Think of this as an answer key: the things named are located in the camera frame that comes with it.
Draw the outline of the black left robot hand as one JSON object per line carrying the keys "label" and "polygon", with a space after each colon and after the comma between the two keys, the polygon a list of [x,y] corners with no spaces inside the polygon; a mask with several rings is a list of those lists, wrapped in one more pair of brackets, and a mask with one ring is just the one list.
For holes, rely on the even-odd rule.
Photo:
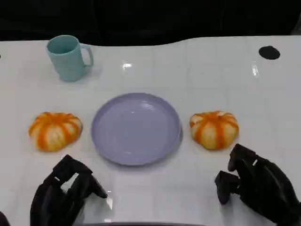
{"label": "black left robot hand", "polygon": [[92,173],[85,164],[65,155],[39,185],[31,204],[30,225],[72,226],[88,196],[106,199],[106,191]]}

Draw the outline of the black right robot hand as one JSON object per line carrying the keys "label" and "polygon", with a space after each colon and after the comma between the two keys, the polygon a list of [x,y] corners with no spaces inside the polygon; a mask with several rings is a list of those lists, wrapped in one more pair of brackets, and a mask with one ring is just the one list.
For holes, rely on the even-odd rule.
{"label": "black right robot hand", "polygon": [[249,148],[236,144],[228,171],[220,171],[214,182],[222,205],[231,194],[237,194],[247,207],[278,226],[301,224],[301,203],[289,178],[275,163]]}

